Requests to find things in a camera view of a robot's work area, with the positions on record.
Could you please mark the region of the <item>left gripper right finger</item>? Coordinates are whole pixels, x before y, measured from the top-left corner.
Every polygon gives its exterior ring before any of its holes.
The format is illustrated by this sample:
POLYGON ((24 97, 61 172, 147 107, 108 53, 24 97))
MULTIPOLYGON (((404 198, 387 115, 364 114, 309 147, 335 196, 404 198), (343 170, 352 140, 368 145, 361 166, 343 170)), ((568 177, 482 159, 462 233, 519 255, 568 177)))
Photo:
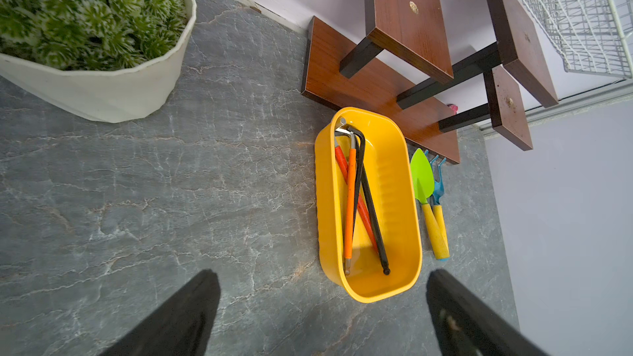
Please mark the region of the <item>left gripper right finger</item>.
POLYGON ((447 270, 430 273, 426 285, 442 355, 544 355, 447 270))

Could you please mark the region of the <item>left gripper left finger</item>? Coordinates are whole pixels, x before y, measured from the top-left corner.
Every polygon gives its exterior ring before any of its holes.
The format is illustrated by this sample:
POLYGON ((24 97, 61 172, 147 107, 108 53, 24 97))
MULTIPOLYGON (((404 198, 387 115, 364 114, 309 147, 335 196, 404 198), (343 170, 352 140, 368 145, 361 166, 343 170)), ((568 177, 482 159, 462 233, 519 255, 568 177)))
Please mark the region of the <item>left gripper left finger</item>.
POLYGON ((204 355, 221 298, 219 277, 202 270, 104 355, 204 355))

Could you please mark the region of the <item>large black hex key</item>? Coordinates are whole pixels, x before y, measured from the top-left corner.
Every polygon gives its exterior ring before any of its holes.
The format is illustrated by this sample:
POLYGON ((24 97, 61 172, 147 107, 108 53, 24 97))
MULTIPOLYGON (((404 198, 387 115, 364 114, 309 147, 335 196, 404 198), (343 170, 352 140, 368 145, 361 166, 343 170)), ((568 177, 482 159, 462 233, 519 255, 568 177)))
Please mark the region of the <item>large black hex key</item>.
POLYGON ((370 225, 374 234, 374 240, 377 245, 377 253, 382 265, 382 271, 384 275, 390 275, 391 270, 389 269, 387 252, 384 247, 384 242, 382 240, 382 234, 381 234, 379 222, 377 219, 377 213, 376 213, 374 201, 371 194, 371 188, 369 185, 369 180, 367 177, 367 170, 365 169, 365 165, 363 166, 361 185, 364 191, 365 202, 366 202, 368 212, 369 212, 369 217, 370 217, 370 225))

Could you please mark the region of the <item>orange hex key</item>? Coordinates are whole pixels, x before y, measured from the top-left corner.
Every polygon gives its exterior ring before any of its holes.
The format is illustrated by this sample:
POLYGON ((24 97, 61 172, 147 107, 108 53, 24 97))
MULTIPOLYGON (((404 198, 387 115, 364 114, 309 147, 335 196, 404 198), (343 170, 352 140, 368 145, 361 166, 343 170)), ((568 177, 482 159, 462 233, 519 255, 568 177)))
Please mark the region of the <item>orange hex key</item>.
POLYGON ((346 224, 344 231, 344 273, 345 275, 350 274, 350 266, 352 259, 352 246, 353 246, 353 236, 354 236, 354 179, 356 174, 356 158, 357 158, 357 149, 356 149, 356 137, 344 128, 336 129, 336 133, 343 134, 350 138, 350 147, 349 147, 349 166, 348 166, 348 176, 347 176, 347 203, 346 203, 346 224))

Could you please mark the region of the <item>small black hex key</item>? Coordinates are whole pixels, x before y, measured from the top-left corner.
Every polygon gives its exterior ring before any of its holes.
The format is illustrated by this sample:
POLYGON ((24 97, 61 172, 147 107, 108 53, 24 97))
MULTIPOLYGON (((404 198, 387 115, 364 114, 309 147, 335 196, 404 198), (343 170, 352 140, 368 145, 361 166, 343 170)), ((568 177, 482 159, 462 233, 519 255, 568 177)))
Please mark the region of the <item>small black hex key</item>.
POLYGON ((355 179, 354 179, 354 220, 356 220, 356 214, 359 210, 358 203, 359 203, 359 195, 361 191, 361 179, 362 179, 363 166, 364 166, 363 161, 364 161, 364 150, 365 150, 365 137, 361 131, 354 128, 354 126, 352 125, 348 126, 348 130, 354 135, 354 137, 357 137, 359 140, 357 158, 356 158, 357 168, 356 168, 356 174, 355 174, 355 179))

